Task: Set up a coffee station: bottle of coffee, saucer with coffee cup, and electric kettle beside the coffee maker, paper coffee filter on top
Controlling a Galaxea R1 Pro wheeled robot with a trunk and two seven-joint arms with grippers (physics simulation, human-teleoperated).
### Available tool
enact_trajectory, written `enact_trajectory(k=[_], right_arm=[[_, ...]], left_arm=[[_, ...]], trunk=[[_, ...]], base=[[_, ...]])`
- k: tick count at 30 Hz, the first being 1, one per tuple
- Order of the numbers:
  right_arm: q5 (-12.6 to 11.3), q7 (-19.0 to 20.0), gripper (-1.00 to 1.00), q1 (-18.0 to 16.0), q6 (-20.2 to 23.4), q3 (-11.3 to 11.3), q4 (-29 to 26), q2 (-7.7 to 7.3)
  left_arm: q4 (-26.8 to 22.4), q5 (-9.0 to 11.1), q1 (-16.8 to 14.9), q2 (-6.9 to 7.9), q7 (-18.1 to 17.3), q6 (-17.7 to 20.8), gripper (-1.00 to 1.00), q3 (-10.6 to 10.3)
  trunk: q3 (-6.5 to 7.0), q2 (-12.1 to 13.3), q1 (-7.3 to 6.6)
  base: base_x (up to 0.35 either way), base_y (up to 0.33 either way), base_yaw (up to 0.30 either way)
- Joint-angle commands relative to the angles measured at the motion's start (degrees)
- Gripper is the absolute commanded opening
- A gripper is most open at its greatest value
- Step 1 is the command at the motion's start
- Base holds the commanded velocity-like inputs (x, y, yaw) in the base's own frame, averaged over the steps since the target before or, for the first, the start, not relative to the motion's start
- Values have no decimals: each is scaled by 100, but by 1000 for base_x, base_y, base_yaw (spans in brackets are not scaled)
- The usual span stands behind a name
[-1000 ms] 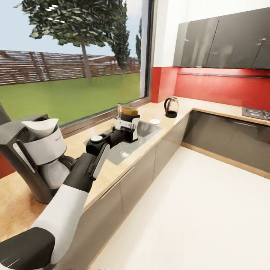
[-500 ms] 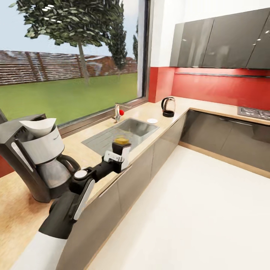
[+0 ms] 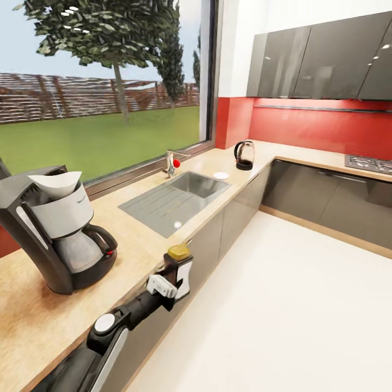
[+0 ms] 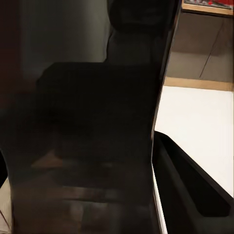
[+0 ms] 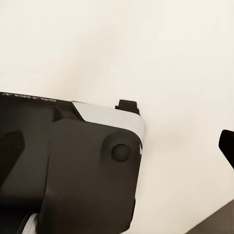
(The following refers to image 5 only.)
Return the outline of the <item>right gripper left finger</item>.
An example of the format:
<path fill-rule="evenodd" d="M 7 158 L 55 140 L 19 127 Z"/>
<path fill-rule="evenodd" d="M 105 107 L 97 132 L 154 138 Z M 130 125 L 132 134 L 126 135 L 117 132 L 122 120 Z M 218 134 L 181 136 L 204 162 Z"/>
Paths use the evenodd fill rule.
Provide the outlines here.
<path fill-rule="evenodd" d="M 21 130 L 0 135 L 0 188 L 25 149 Z"/>

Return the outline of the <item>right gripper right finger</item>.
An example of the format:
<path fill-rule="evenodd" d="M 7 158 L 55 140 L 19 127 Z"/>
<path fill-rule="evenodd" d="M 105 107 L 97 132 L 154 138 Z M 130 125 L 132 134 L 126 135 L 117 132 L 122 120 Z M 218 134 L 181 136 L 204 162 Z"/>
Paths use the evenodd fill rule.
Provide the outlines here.
<path fill-rule="evenodd" d="M 234 132 L 222 130 L 218 147 L 234 169 Z"/>

